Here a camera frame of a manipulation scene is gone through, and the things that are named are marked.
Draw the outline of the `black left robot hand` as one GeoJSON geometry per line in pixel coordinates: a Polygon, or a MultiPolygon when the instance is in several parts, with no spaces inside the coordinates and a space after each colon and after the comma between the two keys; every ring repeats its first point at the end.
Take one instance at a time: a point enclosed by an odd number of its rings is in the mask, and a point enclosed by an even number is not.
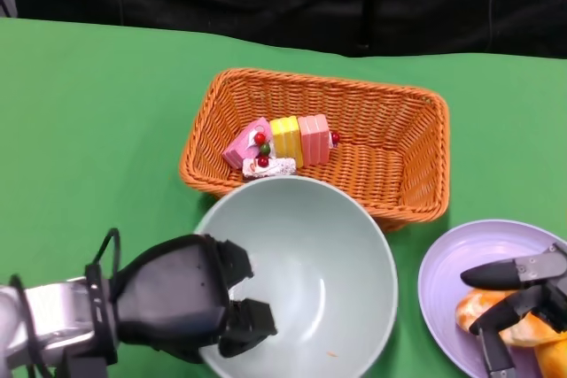
{"type": "Polygon", "coordinates": [[[113,277],[117,336],[191,364],[209,346],[238,356],[277,333],[269,304],[229,297],[252,277],[247,251],[230,240],[184,235],[155,245],[113,277]]]}

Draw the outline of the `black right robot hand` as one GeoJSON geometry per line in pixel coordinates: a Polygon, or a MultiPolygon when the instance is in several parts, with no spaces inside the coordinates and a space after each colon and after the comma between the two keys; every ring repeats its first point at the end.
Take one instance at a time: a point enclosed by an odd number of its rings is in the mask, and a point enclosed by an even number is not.
{"type": "Polygon", "coordinates": [[[566,249],[553,244],[531,256],[495,261],[461,273],[475,289],[510,290],[469,327],[478,336],[485,370],[490,377],[514,377],[516,368],[501,331],[516,325],[528,313],[555,332],[566,331],[566,249]]]}

